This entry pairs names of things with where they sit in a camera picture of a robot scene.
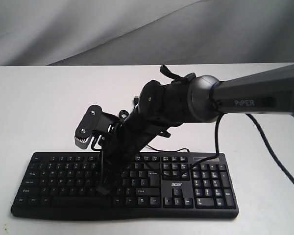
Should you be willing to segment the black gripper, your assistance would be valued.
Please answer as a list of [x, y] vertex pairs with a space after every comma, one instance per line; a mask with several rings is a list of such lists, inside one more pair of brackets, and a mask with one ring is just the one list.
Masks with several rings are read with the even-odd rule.
[[166, 123], [145, 120], [138, 108], [125, 120], [116, 122], [113, 136], [106, 139], [104, 146], [104, 169], [122, 171], [147, 144], [171, 126]]

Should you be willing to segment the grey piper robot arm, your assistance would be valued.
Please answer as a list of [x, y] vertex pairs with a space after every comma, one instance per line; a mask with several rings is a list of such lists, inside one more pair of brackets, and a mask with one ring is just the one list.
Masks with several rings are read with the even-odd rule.
[[131, 114], [114, 130], [105, 165], [120, 171], [162, 131], [184, 123], [211, 123], [219, 115], [284, 114], [294, 117], [294, 65], [220, 81], [211, 75], [171, 75], [145, 84]]

